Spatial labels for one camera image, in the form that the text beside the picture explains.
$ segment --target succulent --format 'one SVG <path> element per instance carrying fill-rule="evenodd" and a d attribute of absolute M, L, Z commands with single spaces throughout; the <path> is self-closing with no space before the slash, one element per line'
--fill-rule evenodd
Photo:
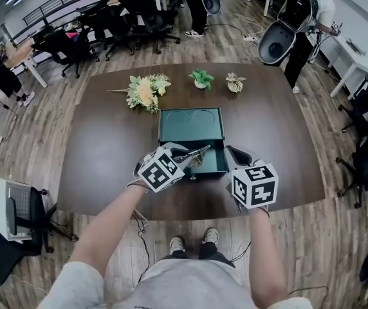
<path fill-rule="evenodd" d="M 225 79 L 228 81 L 228 89 L 232 91 L 233 93 L 239 93 L 243 90 L 243 80 L 246 80 L 246 78 L 237 77 L 235 73 L 227 73 L 228 77 Z"/>

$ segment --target potted plant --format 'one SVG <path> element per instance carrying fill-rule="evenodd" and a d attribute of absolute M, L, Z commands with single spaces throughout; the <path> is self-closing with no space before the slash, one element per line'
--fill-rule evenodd
<path fill-rule="evenodd" d="M 228 77 L 225 79 L 228 81 L 228 89 L 232 91 L 233 93 L 239 93 L 243 90 L 243 80 L 246 80 L 246 78 L 237 77 L 235 73 L 227 73 Z"/>
<path fill-rule="evenodd" d="M 207 74 L 207 71 L 197 69 L 193 71 L 189 76 L 194 78 L 194 84 L 196 85 L 197 88 L 211 89 L 211 80 L 214 80 L 214 77 Z"/>

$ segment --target person's arm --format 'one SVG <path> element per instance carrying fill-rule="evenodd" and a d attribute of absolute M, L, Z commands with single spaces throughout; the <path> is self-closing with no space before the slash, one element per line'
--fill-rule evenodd
<path fill-rule="evenodd" d="M 146 189 L 139 185 L 130 185 L 126 188 L 88 225 L 75 245 L 69 262 L 86 263 L 104 276 L 108 261 L 145 192 Z"/>
<path fill-rule="evenodd" d="M 262 209 L 250 211 L 250 285 L 254 304 L 265 309 L 288 298 L 284 268 L 270 219 Z"/>

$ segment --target white sneaker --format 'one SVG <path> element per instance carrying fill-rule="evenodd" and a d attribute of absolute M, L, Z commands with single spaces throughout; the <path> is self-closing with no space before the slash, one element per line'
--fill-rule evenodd
<path fill-rule="evenodd" d="M 203 34 L 199 34 L 198 32 L 195 32 L 194 30 L 186 31 L 186 32 L 184 32 L 184 34 L 187 37 L 202 37 L 203 36 Z"/>
<path fill-rule="evenodd" d="M 179 236 L 172 238 L 170 241 L 170 255 L 176 250 L 185 252 L 184 239 Z"/>
<path fill-rule="evenodd" d="M 24 101 L 24 103 L 23 103 L 24 106 L 25 107 L 28 106 L 31 103 L 31 101 L 33 100 L 34 97 L 35 97 L 35 93 L 32 91 L 31 94 L 29 94 L 27 96 L 27 99 Z"/>
<path fill-rule="evenodd" d="M 218 230 L 215 228 L 208 228 L 204 234 L 204 240 L 202 241 L 202 243 L 214 243 L 217 246 L 219 241 L 220 237 L 218 234 Z"/>

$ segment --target gray shirt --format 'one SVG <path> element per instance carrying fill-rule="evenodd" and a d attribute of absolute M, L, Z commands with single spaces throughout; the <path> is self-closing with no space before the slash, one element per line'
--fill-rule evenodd
<path fill-rule="evenodd" d="M 165 259 L 157 262 L 134 292 L 119 303 L 104 302 L 104 279 L 91 266 L 67 263 L 39 309 L 254 309 L 241 276 L 217 261 Z M 269 309 L 312 309 L 294 297 Z"/>

